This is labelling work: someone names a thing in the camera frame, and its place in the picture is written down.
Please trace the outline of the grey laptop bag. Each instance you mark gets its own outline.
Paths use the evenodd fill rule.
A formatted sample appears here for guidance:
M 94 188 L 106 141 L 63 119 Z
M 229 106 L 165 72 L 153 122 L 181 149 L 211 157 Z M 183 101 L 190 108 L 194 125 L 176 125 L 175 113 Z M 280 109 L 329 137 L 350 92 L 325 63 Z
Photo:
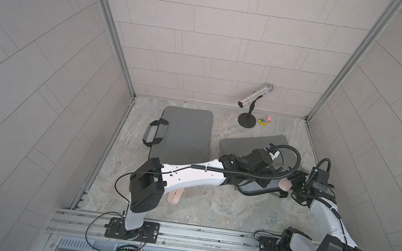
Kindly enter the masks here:
M 264 149 L 269 145 L 288 145 L 288 140 L 284 135 L 268 137 L 248 137 L 248 138 L 228 138 L 219 142 L 222 155 L 235 154 L 238 157 L 245 157 L 255 149 Z M 281 154 L 274 159 L 275 169 L 282 167 L 283 171 L 288 171 L 296 164 L 296 155 L 289 149 L 280 149 Z M 266 187 L 262 187 L 256 181 L 239 186 L 238 191 L 246 196 L 256 196 L 272 192 L 279 192 L 281 197 L 287 197 L 287 193 L 281 192 L 278 186 L 279 180 L 272 180 Z
M 152 121 L 143 136 L 149 158 L 171 165 L 199 164 L 209 160 L 213 113 L 169 106 Z

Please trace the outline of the pink computer mouse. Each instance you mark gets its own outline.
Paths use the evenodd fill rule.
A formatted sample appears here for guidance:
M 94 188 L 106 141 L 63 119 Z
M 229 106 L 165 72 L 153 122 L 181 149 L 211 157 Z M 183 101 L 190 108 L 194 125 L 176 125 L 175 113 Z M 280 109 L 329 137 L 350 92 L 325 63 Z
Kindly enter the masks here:
M 288 192 L 292 188 L 292 183 L 287 178 L 282 178 L 279 180 L 278 187 L 284 192 Z
M 182 197 L 183 192 L 184 192 L 183 188 L 169 192 L 167 195 L 167 201 L 173 205 L 178 204 L 178 202 Z

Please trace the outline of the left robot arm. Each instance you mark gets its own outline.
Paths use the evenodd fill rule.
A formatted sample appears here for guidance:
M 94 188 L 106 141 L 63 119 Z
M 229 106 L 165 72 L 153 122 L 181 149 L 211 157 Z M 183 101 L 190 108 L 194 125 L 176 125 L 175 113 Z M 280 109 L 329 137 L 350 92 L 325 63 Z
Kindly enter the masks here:
M 155 209 L 162 195 L 195 186 L 232 185 L 245 187 L 257 184 L 267 188 L 272 181 L 285 178 L 282 168 L 275 169 L 273 159 L 279 152 L 256 149 L 248 156 L 224 155 L 200 164 L 162 164 L 158 158 L 149 159 L 131 174 L 129 206 L 123 220 L 126 234 L 138 235 L 145 215 Z

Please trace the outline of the pink yellow toy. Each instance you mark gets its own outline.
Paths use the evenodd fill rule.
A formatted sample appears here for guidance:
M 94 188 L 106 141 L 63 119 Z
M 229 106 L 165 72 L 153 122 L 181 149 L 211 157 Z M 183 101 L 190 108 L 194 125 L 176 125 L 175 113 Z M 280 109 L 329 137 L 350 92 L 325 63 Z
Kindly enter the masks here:
M 265 125 L 265 126 L 270 124 L 271 122 L 272 122 L 272 117 L 271 116 L 266 116 L 265 118 L 260 118 L 258 120 L 258 123 L 260 125 Z

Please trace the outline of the black microphone stand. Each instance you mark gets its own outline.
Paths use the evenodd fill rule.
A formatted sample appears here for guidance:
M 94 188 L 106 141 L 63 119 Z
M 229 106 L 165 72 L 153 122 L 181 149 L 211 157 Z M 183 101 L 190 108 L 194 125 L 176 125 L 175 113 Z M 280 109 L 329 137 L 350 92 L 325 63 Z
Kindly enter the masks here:
M 249 110 L 246 113 L 242 113 L 238 117 L 238 123 L 244 128 L 253 128 L 256 125 L 256 118 L 251 114 L 255 108 L 255 103 L 258 99 L 261 99 L 262 95 L 250 96 L 248 100 L 240 101 L 238 104 L 241 108 L 249 106 Z

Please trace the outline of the glitter microphone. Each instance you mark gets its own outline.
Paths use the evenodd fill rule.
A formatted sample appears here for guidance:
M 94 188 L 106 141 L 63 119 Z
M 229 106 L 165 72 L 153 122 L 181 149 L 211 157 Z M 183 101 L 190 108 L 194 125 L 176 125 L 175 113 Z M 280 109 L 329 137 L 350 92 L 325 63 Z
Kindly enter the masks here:
M 243 108 L 247 105 L 253 104 L 255 101 L 260 99 L 262 96 L 271 93 L 273 91 L 273 85 L 266 83 L 261 89 L 254 91 L 252 94 L 247 96 L 238 102 L 240 108 Z

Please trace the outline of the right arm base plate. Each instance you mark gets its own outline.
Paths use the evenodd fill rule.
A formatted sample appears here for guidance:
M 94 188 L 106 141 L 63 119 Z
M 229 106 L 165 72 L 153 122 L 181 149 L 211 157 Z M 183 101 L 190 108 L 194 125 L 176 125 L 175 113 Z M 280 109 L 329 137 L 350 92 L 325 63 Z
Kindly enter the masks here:
M 278 239 L 270 238 L 269 236 L 260 236 L 258 238 L 259 251 L 280 251 L 278 244 Z

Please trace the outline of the aluminium mounting rail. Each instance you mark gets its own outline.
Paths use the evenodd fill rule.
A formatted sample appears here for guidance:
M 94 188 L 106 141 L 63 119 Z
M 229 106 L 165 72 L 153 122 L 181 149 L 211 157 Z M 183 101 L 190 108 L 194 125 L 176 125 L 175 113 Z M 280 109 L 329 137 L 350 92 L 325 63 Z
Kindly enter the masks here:
M 186 251 L 259 251 L 258 238 L 267 232 L 243 232 L 145 219 L 138 235 L 123 231 L 125 214 L 59 209 L 46 233 Z

